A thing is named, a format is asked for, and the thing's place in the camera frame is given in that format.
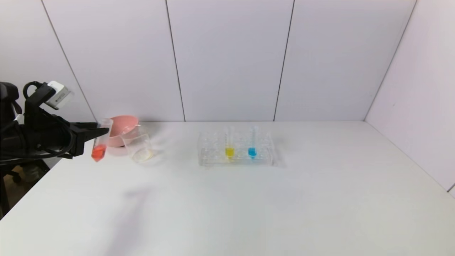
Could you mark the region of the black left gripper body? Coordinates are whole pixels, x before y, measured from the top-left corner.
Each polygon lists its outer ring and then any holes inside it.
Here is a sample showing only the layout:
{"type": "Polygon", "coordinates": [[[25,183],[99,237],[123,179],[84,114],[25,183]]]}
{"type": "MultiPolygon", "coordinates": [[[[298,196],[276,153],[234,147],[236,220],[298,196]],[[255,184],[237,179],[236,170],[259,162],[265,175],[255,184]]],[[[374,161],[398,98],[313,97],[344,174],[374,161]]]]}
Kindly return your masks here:
{"type": "Polygon", "coordinates": [[[38,137],[37,157],[75,157],[78,132],[70,130],[70,122],[60,116],[34,116],[34,130],[38,137]]]}

